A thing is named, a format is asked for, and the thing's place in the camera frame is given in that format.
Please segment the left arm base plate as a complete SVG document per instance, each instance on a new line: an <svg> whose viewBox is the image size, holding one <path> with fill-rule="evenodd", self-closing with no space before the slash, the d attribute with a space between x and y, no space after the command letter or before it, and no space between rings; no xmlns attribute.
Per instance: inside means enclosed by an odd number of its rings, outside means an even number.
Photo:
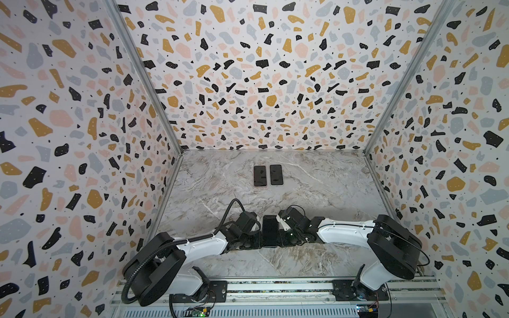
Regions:
<svg viewBox="0 0 509 318"><path fill-rule="evenodd" d="M192 295L176 294L172 296L174 303L225 303L228 291L228 281L212 280L204 283Z"/></svg>

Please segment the silver edged phone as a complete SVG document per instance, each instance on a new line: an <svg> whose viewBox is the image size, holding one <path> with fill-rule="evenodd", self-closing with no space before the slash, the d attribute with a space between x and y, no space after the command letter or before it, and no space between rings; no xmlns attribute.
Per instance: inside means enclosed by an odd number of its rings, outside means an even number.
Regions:
<svg viewBox="0 0 509 318"><path fill-rule="evenodd" d="M253 168L254 187L267 186L266 166L255 166Z"/></svg>

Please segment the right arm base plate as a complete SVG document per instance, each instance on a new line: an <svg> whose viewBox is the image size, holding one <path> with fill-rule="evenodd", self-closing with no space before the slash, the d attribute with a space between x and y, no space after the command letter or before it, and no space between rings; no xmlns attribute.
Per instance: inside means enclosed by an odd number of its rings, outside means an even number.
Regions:
<svg viewBox="0 0 509 318"><path fill-rule="evenodd" d="M388 301L389 296L385 287L372 291L363 286L361 283L356 283L354 280L333 280L332 281L332 294L337 302L356 302L368 301L374 302Z"/></svg>

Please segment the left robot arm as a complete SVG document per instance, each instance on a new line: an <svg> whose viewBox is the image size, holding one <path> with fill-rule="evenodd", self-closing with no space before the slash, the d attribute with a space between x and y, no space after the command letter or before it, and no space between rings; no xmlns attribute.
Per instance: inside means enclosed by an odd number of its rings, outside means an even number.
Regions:
<svg viewBox="0 0 509 318"><path fill-rule="evenodd" d="M253 212L220 225L213 233L194 238L172 238L159 233L123 269L124 304L148 306L165 294L201 302L208 297L210 279L192 262L234 250L261 248L261 224Z"/></svg>

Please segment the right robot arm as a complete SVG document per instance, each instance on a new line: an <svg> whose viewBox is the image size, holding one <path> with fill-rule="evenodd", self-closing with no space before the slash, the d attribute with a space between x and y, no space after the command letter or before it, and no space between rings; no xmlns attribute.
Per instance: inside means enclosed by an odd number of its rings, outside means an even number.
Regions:
<svg viewBox="0 0 509 318"><path fill-rule="evenodd" d="M284 242L347 244L370 250L376 261L363 265L352 283L357 295L368 294L385 283L401 278L414 279L422 253L421 241L401 224L387 215L372 221L336 221L325 217L307 218L294 206L279 212L276 217Z"/></svg>

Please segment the purple edged phone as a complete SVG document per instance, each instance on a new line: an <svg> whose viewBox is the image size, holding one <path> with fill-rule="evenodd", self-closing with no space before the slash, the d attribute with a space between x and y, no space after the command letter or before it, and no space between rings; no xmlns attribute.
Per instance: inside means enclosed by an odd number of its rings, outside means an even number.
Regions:
<svg viewBox="0 0 509 318"><path fill-rule="evenodd" d="M284 176L280 164L270 165L270 184L272 186L281 186L284 184Z"/></svg>

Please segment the blue edged phone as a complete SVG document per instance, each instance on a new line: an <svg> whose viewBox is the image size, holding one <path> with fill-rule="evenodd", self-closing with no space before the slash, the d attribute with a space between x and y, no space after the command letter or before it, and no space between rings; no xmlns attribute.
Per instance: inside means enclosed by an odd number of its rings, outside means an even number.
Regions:
<svg viewBox="0 0 509 318"><path fill-rule="evenodd" d="M263 246L267 248L276 248L278 246L278 221L275 215L265 215L262 219L262 241Z"/></svg>

